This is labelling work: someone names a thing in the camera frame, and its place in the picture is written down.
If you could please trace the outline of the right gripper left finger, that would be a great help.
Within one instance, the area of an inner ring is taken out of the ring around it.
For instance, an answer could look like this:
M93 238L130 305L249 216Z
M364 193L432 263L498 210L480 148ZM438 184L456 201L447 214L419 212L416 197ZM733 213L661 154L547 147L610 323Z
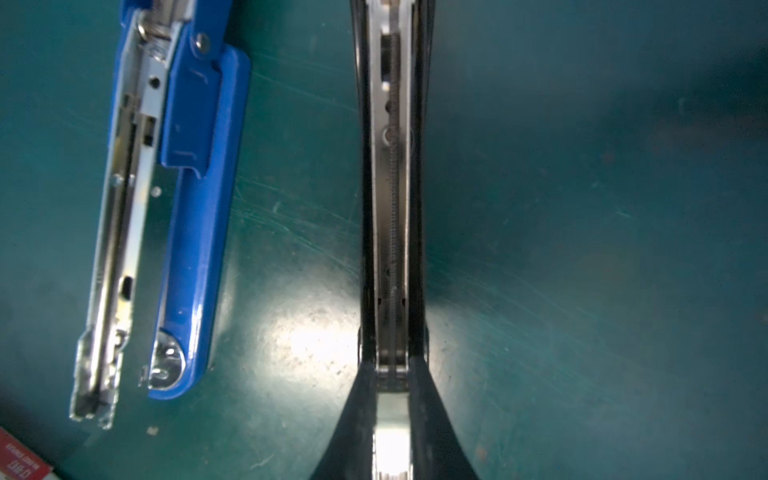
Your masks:
M311 479L373 478L373 436L377 411L375 365L363 361L324 455Z

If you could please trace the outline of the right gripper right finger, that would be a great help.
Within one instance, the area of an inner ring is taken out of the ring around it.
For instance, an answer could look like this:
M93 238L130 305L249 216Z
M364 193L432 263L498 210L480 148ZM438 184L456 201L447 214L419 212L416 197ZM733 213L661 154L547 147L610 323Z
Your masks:
M478 479L462 450L423 357L409 359L414 479Z

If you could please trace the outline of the red white staple box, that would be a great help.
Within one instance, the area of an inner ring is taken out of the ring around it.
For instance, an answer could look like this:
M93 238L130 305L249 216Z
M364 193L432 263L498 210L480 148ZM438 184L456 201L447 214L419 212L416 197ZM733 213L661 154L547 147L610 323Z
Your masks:
M51 465L4 428L0 438L1 480L60 480Z

